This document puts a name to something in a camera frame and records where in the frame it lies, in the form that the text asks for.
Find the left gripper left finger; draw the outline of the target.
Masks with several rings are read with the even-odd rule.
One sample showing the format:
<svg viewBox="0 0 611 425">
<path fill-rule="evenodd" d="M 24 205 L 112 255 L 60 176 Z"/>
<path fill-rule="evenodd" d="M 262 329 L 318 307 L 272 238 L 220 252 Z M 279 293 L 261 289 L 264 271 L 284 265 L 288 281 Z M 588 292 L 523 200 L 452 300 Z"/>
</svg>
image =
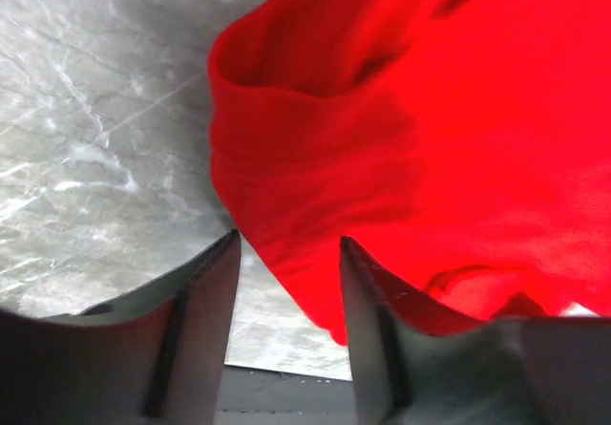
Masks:
<svg viewBox="0 0 611 425">
<path fill-rule="evenodd" d="M 230 232 L 80 314 L 1 313 L 5 424 L 210 424 L 241 266 Z"/>
</svg>

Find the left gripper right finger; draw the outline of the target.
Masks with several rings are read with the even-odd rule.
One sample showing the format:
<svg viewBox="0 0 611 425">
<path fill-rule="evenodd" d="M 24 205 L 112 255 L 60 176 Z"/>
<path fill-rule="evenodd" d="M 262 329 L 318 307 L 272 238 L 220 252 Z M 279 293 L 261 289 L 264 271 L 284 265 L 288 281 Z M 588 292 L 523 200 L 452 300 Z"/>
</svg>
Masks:
<svg viewBox="0 0 611 425">
<path fill-rule="evenodd" d="M 606 424 L 610 322 L 448 308 L 340 242 L 348 352 L 361 424 Z"/>
</svg>

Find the red t shirt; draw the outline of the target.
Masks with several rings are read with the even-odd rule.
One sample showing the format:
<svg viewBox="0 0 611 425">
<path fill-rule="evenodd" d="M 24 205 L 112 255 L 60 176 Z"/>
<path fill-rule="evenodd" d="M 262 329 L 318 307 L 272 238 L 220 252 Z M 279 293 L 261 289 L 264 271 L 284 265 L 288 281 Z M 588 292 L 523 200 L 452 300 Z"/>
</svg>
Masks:
<svg viewBox="0 0 611 425">
<path fill-rule="evenodd" d="M 339 242 L 444 305 L 610 312 L 610 0 L 268 0 L 208 59 L 211 177 L 347 341 Z"/>
</svg>

